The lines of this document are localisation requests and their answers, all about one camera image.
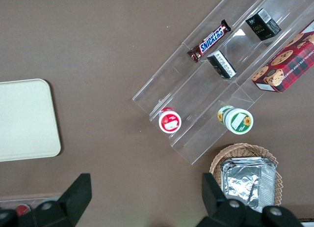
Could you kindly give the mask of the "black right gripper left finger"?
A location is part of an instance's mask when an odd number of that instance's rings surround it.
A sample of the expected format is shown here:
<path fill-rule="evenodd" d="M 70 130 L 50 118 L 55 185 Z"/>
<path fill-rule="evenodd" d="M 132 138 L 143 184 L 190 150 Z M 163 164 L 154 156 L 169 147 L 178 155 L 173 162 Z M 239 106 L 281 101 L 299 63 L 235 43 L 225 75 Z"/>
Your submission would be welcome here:
<path fill-rule="evenodd" d="M 21 216 L 18 216 L 14 209 L 2 210 L 0 225 L 2 227 L 74 227 L 91 199 L 91 175 L 82 173 L 56 201 L 46 201 Z"/>

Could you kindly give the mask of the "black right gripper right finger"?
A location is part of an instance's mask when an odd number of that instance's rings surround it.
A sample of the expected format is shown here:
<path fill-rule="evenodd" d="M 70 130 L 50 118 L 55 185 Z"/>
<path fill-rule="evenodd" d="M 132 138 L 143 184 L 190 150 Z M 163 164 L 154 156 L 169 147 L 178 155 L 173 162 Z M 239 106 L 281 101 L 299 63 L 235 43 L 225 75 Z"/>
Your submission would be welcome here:
<path fill-rule="evenodd" d="M 212 173 L 202 175 L 202 199 L 208 213 L 198 227 L 301 227 L 299 219 L 288 209 L 266 206 L 262 212 L 223 194 Z"/>

